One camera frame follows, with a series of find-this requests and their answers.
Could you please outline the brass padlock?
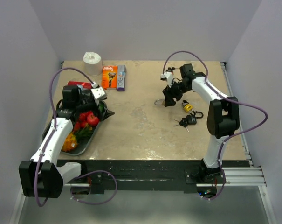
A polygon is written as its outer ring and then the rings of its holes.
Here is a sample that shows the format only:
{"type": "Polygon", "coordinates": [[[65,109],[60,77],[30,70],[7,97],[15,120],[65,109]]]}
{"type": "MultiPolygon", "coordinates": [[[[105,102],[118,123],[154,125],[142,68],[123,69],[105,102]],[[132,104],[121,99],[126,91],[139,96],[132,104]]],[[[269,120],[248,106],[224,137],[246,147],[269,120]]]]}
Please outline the brass padlock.
{"type": "Polygon", "coordinates": [[[154,105],[164,106],[165,105],[165,100],[164,99],[157,99],[157,100],[154,101],[154,105]]]}

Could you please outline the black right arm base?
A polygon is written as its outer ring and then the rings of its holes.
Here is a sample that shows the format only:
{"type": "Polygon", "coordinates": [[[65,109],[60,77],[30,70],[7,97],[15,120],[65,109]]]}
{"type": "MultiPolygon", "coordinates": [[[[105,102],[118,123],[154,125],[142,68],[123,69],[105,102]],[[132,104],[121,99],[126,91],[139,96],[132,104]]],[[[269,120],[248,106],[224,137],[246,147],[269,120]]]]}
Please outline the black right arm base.
{"type": "Polygon", "coordinates": [[[200,197],[211,199],[217,195],[217,185],[226,184],[223,170],[220,167],[208,168],[202,161],[199,166],[185,169],[187,184],[210,184],[209,187],[197,187],[200,197]]]}

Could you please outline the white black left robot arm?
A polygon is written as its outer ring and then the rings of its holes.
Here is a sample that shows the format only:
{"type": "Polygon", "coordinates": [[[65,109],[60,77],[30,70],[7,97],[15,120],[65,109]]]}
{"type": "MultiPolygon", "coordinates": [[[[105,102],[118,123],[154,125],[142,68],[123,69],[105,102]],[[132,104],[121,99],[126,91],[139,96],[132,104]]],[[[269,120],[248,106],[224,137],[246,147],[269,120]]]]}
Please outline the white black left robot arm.
{"type": "Polygon", "coordinates": [[[64,86],[62,106],[53,107],[53,118],[48,132],[29,161],[22,161],[19,174],[22,190],[28,197],[58,198],[64,184],[75,180],[83,183],[88,179],[88,171],[78,162],[67,162],[57,167],[59,153],[71,133],[80,112],[94,111],[107,117],[107,112],[99,108],[107,98],[105,89],[92,85],[91,89],[81,89],[77,85],[64,86]]]}

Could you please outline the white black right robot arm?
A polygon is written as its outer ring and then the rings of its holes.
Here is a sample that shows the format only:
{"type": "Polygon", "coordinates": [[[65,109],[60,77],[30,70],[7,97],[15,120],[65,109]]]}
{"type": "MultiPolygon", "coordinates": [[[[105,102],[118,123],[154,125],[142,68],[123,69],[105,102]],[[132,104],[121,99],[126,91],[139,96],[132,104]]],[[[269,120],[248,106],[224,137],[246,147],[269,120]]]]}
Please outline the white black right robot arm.
{"type": "Polygon", "coordinates": [[[215,172],[220,171],[224,141],[239,129],[238,99],[226,94],[221,95],[203,72],[194,71],[192,64],[185,64],[179,70],[181,80],[178,82],[174,81],[171,69],[160,76],[161,80],[167,82],[163,89],[164,106],[174,106],[188,91],[197,93],[209,104],[206,125],[211,137],[207,153],[202,159],[199,178],[204,183],[210,183],[216,178],[215,172]]]}

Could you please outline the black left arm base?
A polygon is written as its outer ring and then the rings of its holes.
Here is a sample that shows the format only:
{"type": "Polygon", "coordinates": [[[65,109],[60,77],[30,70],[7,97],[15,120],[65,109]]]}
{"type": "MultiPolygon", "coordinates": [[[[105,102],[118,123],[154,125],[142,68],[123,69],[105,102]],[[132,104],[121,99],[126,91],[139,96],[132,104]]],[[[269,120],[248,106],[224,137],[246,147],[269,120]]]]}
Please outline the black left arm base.
{"type": "Polygon", "coordinates": [[[71,181],[70,191],[76,196],[103,195],[117,186],[110,175],[111,160],[75,160],[82,166],[80,178],[71,181]]]}

